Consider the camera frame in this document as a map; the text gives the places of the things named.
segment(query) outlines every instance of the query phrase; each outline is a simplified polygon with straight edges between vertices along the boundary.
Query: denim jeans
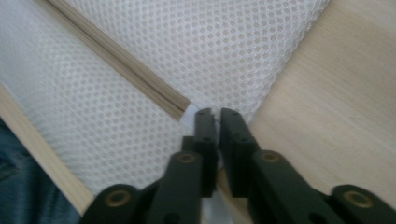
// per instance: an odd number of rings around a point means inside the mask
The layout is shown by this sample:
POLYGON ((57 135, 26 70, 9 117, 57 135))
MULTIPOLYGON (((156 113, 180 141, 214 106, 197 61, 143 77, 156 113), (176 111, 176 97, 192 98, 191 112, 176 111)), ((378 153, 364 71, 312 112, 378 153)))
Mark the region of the denim jeans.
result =
POLYGON ((80 216, 0 120, 0 224, 75 224, 80 216))

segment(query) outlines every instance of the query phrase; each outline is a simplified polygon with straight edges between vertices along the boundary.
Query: mesh netting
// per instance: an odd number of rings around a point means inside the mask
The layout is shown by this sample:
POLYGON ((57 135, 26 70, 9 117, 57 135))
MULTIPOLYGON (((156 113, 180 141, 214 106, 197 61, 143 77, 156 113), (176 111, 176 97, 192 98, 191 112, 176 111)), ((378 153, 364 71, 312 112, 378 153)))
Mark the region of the mesh netting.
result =
MULTIPOLYGON (((326 1, 68 2, 198 107, 252 120, 326 1)), ((33 0, 0 2, 0 80, 93 193, 146 186, 191 134, 33 0)))

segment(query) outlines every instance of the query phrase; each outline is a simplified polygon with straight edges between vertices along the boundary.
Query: black plastic part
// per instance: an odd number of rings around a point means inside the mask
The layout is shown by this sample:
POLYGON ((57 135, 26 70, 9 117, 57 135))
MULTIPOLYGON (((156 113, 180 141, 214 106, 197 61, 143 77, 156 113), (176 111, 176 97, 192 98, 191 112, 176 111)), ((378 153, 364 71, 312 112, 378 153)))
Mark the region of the black plastic part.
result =
MULTIPOLYGON (((282 155, 258 151, 253 160, 252 173, 266 204, 264 209, 270 208, 276 223, 344 223, 282 155)), ((260 207, 253 209, 253 214, 261 212, 260 207)))
POLYGON ((200 223, 201 169, 202 158, 198 153, 175 153, 155 194, 147 223, 200 223))
POLYGON ((250 218, 256 224, 276 224, 276 218, 271 212, 271 208, 265 202, 259 187, 253 182, 247 200, 247 209, 250 218))
POLYGON ((85 212, 80 224, 139 223, 138 191, 129 185, 115 185, 102 191, 85 212))
POLYGON ((335 187, 329 199, 346 223, 396 223, 396 211, 366 189, 352 185, 335 187))
POLYGON ((193 142, 193 150, 203 158, 202 197, 212 197, 216 187, 219 156, 216 151, 215 119, 210 108, 195 114, 193 142))
POLYGON ((146 224, 146 219, 149 215, 149 209, 154 200, 155 193, 161 183, 161 178, 139 191, 139 205, 136 208, 138 217, 135 219, 138 224, 146 224))
POLYGON ((193 136, 183 136, 181 150, 182 151, 194 151, 194 137, 193 136))
POLYGON ((221 109, 219 146, 232 195, 246 198, 251 182, 251 157, 260 148, 238 112, 221 109))

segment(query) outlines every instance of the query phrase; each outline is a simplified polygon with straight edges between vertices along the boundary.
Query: wooden slat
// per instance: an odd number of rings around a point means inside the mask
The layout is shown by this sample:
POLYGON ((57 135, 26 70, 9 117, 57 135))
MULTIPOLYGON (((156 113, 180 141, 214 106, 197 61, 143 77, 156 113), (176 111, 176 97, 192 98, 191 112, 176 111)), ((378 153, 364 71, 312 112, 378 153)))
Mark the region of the wooden slat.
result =
POLYGON ((172 118, 179 120, 190 101, 161 80, 64 0, 39 0, 53 17, 172 118))
POLYGON ((82 214, 93 199, 91 192, 59 159, 3 85, 0 85, 0 117, 69 202, 82 214))

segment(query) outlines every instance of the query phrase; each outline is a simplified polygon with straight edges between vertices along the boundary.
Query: metal ring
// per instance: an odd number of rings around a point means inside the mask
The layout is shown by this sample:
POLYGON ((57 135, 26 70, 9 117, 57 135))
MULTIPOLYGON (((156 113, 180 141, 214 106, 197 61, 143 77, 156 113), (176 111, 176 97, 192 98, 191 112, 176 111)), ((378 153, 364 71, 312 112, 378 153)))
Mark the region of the metal ring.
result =
POLYGON ((262 159, 269 162, 277 162, 280 160, 279 156, 272 152, 263 152, 262 159))
POLYGON ((195 157, 191 154, 183 153, 178 155, 177 160, 183 163, 190 163, 195 161, 195 157))
POLYGON ((125 189, 114 190, 105 198, 105 203, 109 207, 120 207, 131 201, 131 193, 125 189))
POLYGON ((355 190, 347 191, 343 194, 344 198, 349 201, 350 203, 354 204, 357 207, 361 208, 369 208, 373 207, 373 201, 355 190))

